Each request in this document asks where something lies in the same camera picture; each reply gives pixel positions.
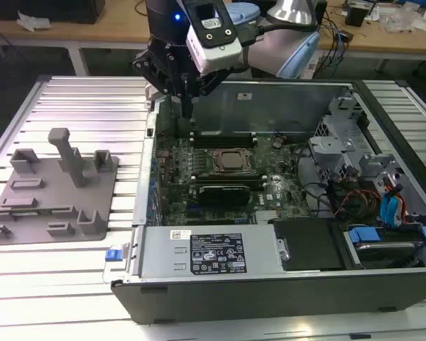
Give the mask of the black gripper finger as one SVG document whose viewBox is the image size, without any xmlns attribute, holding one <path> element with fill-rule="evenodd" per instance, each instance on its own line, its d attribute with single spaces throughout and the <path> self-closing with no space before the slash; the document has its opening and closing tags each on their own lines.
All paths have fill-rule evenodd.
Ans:
<svg viewBox="0 0 426 341">
<path fill-rule="evenodd" d="M 148 48 L 134 58 L 133 67 L 159 92 L 178 99 L 181 115 L 190 118 L 191 97 L 187 76 L 182 72 L 181 60 L 182 53 L 178 48 L 164 48 L 161 54 Z"/>
<path fill-rule="evenodd" d="M 193 100 L 199 96 L 206 96 L 218 87 L 229 75 L 231 68 L 211 72 L 201 76 L 198 71 L 190 72 L 187 76 L 187 118 L 192 117 Z"/>
</svg>

